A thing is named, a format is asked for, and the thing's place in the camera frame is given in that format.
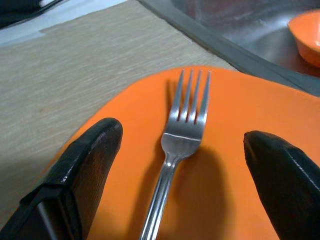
countertop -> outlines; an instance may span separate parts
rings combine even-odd
[[[0,63],[0,227],[60,147],[121,90],[178,66],[234,70],[135,0],[0,48]]]

